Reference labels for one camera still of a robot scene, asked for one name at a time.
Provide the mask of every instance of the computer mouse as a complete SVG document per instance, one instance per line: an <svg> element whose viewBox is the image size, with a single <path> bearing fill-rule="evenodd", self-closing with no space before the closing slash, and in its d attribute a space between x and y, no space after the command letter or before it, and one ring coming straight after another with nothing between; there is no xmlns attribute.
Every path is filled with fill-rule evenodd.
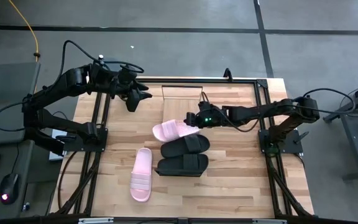
<svg viewBox="0 0 358 224"><path fill-rule="evenodd" d="M4 205L14 203L19 194L19 174L6 175L0 185L0 199Z"/></svg>

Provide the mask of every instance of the yellow cable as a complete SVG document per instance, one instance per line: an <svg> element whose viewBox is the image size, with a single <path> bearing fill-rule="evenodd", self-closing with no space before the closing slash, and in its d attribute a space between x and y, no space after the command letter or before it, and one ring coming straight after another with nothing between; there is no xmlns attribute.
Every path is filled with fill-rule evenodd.
<svg viewBox="0 0 358 224"><path fill-rule="evenodd" d="M22 19L24 20L24 22L27 24L27 26L29 27L31 33L32 33L32 36L34 37L34 40L35 40L35 53L36 54L39 54L39 51L38 51L38 40L37 40L37 37L35 36L35 33L34 31L31 29L31 26L30 24L27 22L27 20L25 19L25 17L21 14L21 12L19 11L19 9L15 6L15 4L13 4L13 2L11 0L9 0L9 2L11 3L11 5L13 6L13 8L16 9L17 13L22 17ZM38 62L38 56L35 55L35 61Z"/></svg>

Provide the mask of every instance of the wooden table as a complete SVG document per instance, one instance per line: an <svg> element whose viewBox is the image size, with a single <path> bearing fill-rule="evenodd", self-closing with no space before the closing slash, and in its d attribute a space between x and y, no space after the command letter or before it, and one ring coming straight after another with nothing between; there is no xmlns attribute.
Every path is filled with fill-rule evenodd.
<svg viewBox="0 0 358 224"><path fill-rule="evenodd" d="M286 98L281 78L267 79L271 101ZM166 83L147 83L153 97L139 103L135 113L126 110L119 98L112 100L107 128L108 145L102 153L92 208L93 217L203 217L203 218L270 218L274 217L265 157L260 153L257 131L240 133L234 128L202 129L211 142L205 152L209 166L198 177L160 177L152 174L152 194L146 203L130 195L129 182L136 151L147 147L153 152L153 167L163 157L161 143L153 134L156 124L168 119L184 119L187 111L198 111L201 90L214 105L255 106L255 93L247 84L170 83L198 88L162 87ZM74 121L91 121L96 94L81 95ZM285 116L275 117L280 123ZM249 128L254 121L242 126ZM63 178L64 203L78 185L83 153L77 153ZM299 158L284 154L287 185L304 208L313 213L305 171ZM85 206L87 190L83 197ZM282 193L278 190L280 208L284 211ZM51 212L57 210L57 194Z"/></svg>

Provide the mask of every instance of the black slide sandal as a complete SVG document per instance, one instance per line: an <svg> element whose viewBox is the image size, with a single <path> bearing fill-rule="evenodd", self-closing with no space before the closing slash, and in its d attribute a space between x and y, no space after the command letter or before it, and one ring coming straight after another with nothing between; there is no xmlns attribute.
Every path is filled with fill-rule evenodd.
<svg viewBox="0 0 358 224"><path fill-rule="evenodd" d="M171 158L184 154L197 154L207 151L209 147L208 138L200 134L191 134L163 144L161 155L164 158Z"/></svg>
<svg viewBox="0 0 358 224"><path fill-rule="evenodd" d="M208 156L204 154L185 154L162 159L158 162L156 173L166 176L199 177L208 167Z"/></svg>

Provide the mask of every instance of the wooden board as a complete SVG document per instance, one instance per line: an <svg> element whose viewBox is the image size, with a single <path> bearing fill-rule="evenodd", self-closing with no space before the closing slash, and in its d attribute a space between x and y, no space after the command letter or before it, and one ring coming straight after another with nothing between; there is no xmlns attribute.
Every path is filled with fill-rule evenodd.
<svg viewBox="0 0 358 224"><path fill-rule="evenodd" d="M200 86L200 83L175 85ZM146 203L136 202L129 193L129 182L136 150L147 147L153 152L153 167L162 159L161 143L152 134L156 124L167 119L185 118L187 110L197 110L199 91L196 88L163 89L162 84L148 83L153 98L141 101L134 113L126 110L119 98L111 102L107 128L108 145L102 154L98 181L94 195L92 216L109 217L205 217L205 218L271 218L272 199L265 158L260 153L257 131L240 133L234 128L202 129L211 142L205 152L209 166L200 177L160 177L152 174L152 194ZM286 98L282 79L268 79L271 101ZM210 102L217 106L255 106L255 93L247 84L202 84ZM91 120L96 94L81 95L74 120ZM184 109L178 104L186 105ZM275 118L282 122L284 116ZM253 121L241 128L249 128ZM70 162L62 184L65 202L78 185L83 153ZM311 213L305 172L301 162L293 155L283 155L288 187L302 206ZM278 190L280 208L284 211L282 193ZM57 194L51 212L57 210Z"/></svg>

